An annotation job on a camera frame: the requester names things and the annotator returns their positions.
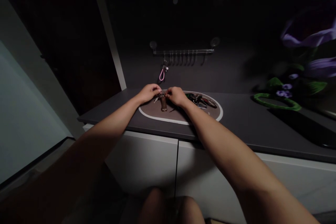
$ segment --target pink lanyard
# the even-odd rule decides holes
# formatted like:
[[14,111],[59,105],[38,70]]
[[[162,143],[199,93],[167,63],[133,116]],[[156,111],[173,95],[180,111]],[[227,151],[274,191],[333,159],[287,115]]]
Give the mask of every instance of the pink lanyard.
[[160,81],[163,81],[163,80],[165,79],[165,72],[167,72],[167,70],[168,70],[168,67],[165,65],[165,62],[167,62],[167,61],[166,61],[166,60],[163,61],[163,64],[162,64],[162,70],[161,70],[161,73],[160,73],[160,75],[159,75],[159,80],[160,80]]

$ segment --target knee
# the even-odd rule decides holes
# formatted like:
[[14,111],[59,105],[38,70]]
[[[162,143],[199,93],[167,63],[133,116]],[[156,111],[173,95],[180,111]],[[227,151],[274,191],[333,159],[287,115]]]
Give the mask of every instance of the knee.
[[149,195],[155,196],[155,197],[164,197],[163,192],[157,187],[153,187]]
[[185,208],[192,208],[195,205],[197,205],[197,203],[194,200],[194,198],[192,198],[190,196],[184,196],[183,200],[182,200],[182,204],[183,204],[183,207],[185,207]]

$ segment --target wall-mounted hook rack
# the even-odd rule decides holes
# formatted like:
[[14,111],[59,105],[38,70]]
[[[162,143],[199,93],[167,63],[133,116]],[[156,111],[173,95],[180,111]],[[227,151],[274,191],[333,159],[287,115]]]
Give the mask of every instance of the wall-mounted hook rack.
[[[203,65],[205,60],[206,60],[205,57],[209,56],[209,54],[211,54],[215,51],[215,47],[219,45],[220,41],[221,40],[218,37],[213,38],[210,41],[211,49],[157,51],[156,48],[157,48],[158,45],[155,41],[151,41],[149,43],[149,46],[153,49],[153,54],[154,55],[163,55],[164,57],[166,55],[169,55],[168,65],[170,65],[172,63],[172,61],[174,62],[173,65],[175,65],[176,64],[176,59],[178,58],[177,65],[187,65],[187,66],[191,65],[191,66],[193,66],[196,62],[197,55],[200,55],[200,54],[204,54],[204,60],[203,60],[203,63],[202,63],[202,65]],[[187,62],[184,63],[184,56],[185,55],[187,56]]]

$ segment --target cabinet door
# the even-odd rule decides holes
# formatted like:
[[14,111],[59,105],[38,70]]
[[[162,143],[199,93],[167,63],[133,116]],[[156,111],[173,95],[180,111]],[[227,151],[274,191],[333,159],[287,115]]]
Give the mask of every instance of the cabinet door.
[[178,140],[125,131],[105,160],[124,192],[142,196],[150,187],[174,196]]
[[[193,197],[205,218],[246,223],[238,198],[207,152],[181,141],[178,149],[176,196]],[[336,165],[257,155],[311,213],[336,209]]]

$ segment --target pink keychain strap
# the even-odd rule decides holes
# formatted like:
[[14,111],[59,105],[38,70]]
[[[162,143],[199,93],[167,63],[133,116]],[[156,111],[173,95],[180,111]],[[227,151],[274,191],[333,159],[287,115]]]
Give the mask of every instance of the pink keychain strap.
[[164,70],[163,70],[163,68],[162,68],[161,73],[160,73],[160,76],[159,76],[159,80],[160,80],[160,81],[163,81],[164,79],[165,79],[165,73],[164,73]]

